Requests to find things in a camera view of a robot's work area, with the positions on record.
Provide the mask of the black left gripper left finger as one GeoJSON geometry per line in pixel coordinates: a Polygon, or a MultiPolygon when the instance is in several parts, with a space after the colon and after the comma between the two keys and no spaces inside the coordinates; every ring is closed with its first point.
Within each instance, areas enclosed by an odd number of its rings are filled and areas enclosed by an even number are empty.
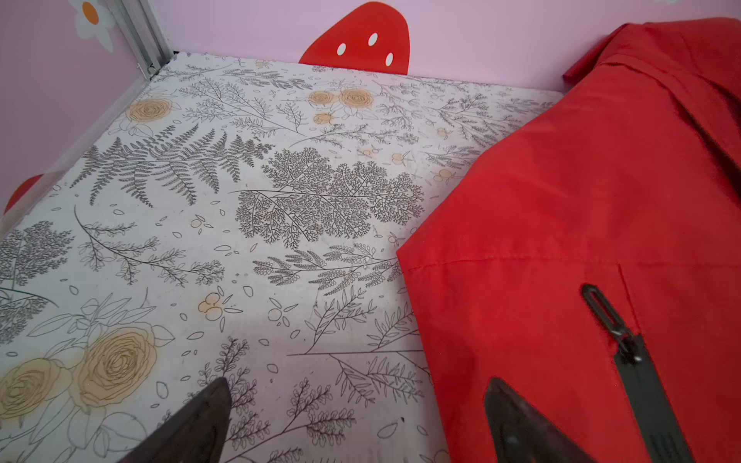
{"type": "Polygon", "coordinates": [[[231,409],[228,381],[219,377],[122,462],[218,462],[227,440],[231,409]]]}

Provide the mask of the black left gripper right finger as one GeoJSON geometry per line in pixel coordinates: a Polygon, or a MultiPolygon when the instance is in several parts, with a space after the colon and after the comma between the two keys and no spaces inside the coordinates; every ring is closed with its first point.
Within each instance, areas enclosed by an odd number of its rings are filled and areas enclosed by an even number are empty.
{"type": "Polygon", "coordinates": [[[594,463],[501,378],[489,381],[484,412],[498,462],[594,463]]]}

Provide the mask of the red zip jacket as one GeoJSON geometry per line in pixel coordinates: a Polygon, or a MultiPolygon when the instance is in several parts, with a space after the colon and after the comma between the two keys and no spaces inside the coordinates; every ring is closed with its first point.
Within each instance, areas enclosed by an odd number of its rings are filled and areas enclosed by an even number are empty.
{"type": "Polygon", "coordinates": [[[740,458],[740,23],[627,24],[399,250],[455,462],[526,453],[499,378],[596,462],[740,458]]]}

